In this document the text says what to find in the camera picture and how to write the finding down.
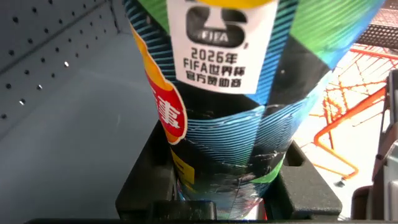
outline colorful bottle label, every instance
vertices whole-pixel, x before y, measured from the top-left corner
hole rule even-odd
[[[167,0],[177,80],[219,93],[255,93],[277,5],[231,9]]]

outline wire grid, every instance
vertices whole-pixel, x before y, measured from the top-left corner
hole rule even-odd
[[[355,44],[353,48],[383,54],[391,53],[390,49],[387,48],[363,44]],[[386,84],[389,71],[394,68],[398,68],[398,60],[348,52],[335,68],[336,78],[329,83],[324,91],[322,106],[314,108],[312,115],[325,117],[326,125],[331,124],[349,109],[382,88]],[[378,99],[369,107],[383,101],[384,97]],[[361,120],[354,125],[361,124],[378,114],[368,115],[366,118],[361,117]],[[330,146],[333,148],[331,133],[329,137],[324,136],[322,139],[329,140]]]

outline green label section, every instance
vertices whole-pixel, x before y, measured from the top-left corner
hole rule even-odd
[[[285,159],[285,157],[283,157],[280,160],[278,165],[276,165],[276,167],[271,172],[269,172],[269,174],[262,176],[260,178],[254,179],[251,182],[257,183],[257,184],[271,183],[275,179],[275,177],[278,175],[280,168],[282,167],[282,164],[284,163],[284,159]]]

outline blue striped pattern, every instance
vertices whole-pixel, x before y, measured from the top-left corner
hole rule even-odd
[[[246,96],[253,101],[264,105],[268,102],[272,82],[278,68],[279,59],[284,51],[286,40],[289,38],[290,27],[298,0],[280,0],[277,15],[272,30],[271,39],[267,48],[266,58],[262,64],[259,83],[255,94]]]
[[[216,161],[245,166],[256,140],[264,106],[210,120],[188,120],[186,138]]]
[[[172,83],[177,83],[170,38],[162,34],[153,24],[147,23],[147,13],[136,0],[124,2],[126,15],[136,32],[148,46],[148,52],[159,66],[164,77]]]
[[[265,112],[263,104],[268,100],[296,6],[297,0],[280,1],[257,93],[247,96],[262,106],[218,119],[188,119],[186,140],[214,160],[244,167],[248,163],[254,145],[264,146],[270,152],[285,150],[294,132],[325,89],[328,75],[324,76],[305,99],[263,117]],[[147,13],[135,0],[127,0],[125,8],[133,28],[146,42],[149,53],[165,78],[178,83],[175,79],[170,39],[158,27],[147,24]]]
[[[330,81],[332,72],[326,74],[303,100],[288,105],[261,120],[256,145],[272,151],[286,150],[293,134],[308,116]]]

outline perforated metal panel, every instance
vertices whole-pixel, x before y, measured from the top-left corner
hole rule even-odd
[[[398,1],[386,1],[356,42],[398,49]]]
[[[0,3],[1,223],[117,217],[157,121],[124,19],[120,0]]]

